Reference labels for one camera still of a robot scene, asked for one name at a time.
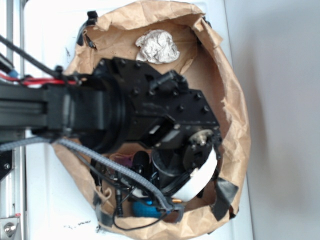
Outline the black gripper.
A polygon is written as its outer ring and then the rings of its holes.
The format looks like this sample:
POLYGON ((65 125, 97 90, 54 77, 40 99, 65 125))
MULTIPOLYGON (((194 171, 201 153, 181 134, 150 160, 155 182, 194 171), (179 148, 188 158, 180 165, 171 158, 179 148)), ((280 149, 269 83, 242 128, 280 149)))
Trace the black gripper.
POLYGON ((141 61, 120 59, 119 74, 132 111, 127 140, 151 149, 150 180, 166 197, 193 199, 212 179, 222 143, 204 94, 141 61))

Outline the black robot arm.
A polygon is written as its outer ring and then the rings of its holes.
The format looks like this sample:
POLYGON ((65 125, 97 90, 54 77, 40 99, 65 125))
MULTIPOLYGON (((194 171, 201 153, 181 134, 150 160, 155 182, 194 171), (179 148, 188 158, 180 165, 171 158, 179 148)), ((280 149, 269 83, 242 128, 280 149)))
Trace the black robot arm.
POLYGON ((151 157, 136 157, 133 168, 183 202, 212 179, 222 142, 209 103, 182 75, 118 57, 101 59, 91 74, 2 83, 0 140, 21 140, 25 130, 50 140, 77 138, 101 154, 137 143, 151 157))

